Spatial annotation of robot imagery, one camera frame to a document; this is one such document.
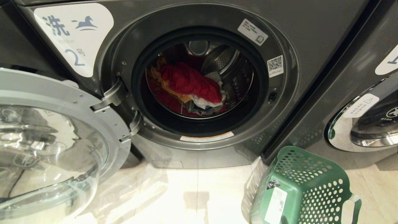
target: chinese character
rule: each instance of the chinese character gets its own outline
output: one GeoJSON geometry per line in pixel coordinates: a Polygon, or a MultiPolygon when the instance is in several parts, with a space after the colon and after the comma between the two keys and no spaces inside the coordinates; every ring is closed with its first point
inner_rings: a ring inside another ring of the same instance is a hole
{"type": "Polygon", "coordinates": [[[53,30],[53,34],[54,34],[54,35],[57,35],[57,34],[58,34],[58,36],[61,36],[61,31],[62,31],[66,36],[69,36],[69,35],[70,35],[70,33],[69,33],[68,31],[65,31],[65,30],[64,30],[64,27],[65,27],[65,26],[64,26],[63,24],[58,24],[58,22],[60,22],[60,19],[54,18],[53,15],[47,16],[47,18],[46,18],[46,17],[43,17],[43,19],[44,19],[45,21],[48,21],[48,22],[49,22],[49,23],[46,23],[46,24],[47,24],[47,26],[51,27],[51,29],[53,30]]]}

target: white label sticker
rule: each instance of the white label sticker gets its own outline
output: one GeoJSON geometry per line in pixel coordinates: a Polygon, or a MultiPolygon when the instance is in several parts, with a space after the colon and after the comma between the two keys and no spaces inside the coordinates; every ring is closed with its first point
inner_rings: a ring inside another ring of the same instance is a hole
{"type": "Polygon", "coordinates": [[[285,207],[287,192],[280,188],[273,188],[271,200],[268,205],[264,220],[270,224],[279,224],[283,208],[285,207]]]}
{"type": "Polygon", "coordinates": [[[35,19],[73,70],[91,77],[98,50],[113,27],[109,10],[98,3],[37,8],[35,19]]]}
{"type": "Polygon", "coordinates": [[[234,136],[234,133],[227,132],[217,136],[210,136],[210,137],[203,137],[203,138],[196,138],[196,137],[189,137],[189,136],[181,136],[181,141],[190,141],[190,142],[209,142],[209,141],[218,141],[222,139],[226,139],[229,137],[234,136]]]}
{"type": "Polygon", "coordinates": [[[387,55],[387,57],[377,66],[375,73],[377,75],[385,75],[398,69],[398,44],[387,55]]]}
{"type": "Polygon", "coordinates": [[[359,98],[351,107],[348,108],[343,114],[345,118],[359,118],[373,105],[379,101],[379,97],[367,93],[359,98]]]}
{"type": "Polygon", "coordinates": [[[283,55],[267,61],[268,76],[274,77],[283,73],[283,55]]]}
{"type": "Polygon", "coordinates": [[[251,23],[249,20],[244,19],[238,27],[238,31],[245,35],[247,38],[252,40],[258,46],[263,45],[267,40],[268,35],[262,32],[257,26],[251,23]]]}

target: red clothing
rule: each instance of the red clothing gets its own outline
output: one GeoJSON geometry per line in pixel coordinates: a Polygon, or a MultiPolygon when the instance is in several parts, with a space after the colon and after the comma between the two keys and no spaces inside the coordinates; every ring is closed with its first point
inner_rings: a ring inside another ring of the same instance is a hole
{"type": "Polygon", "coordinates": [[[163,65],[160,72],[162,79],[169,80],[169,88],[176,93],[194,94],[212,103],[219,103],[222,100],[220,86],[184,62],[177,62],[176,65],[163,65]]]}

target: laundry basket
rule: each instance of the laundry basket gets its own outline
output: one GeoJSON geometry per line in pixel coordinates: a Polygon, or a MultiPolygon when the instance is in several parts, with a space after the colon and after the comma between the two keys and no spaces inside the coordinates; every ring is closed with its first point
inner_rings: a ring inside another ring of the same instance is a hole
{"type": "Polygon", "coordinates": [[[278,153],[259,185],[252,224],[339,224],[343,203],[361,200],[349,190],[349,179],[336,163],[294,146],[278,153]]]}

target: washing machine door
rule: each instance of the washing machine door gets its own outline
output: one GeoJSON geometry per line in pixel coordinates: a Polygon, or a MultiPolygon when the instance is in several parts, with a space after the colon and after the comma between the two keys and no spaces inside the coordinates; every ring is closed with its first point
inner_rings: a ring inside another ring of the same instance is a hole
{"type": "Polygon", "coordinates": [[[369,152],[398,145],[398,72],[347,104],[328,130],[336,148],[369,152]]]}
{"type": "Polygon", "coordinates": [[[128,156],[129,129],[101,100],[48,77],[0,69],[0,222],[60,223],[128,156]]]}

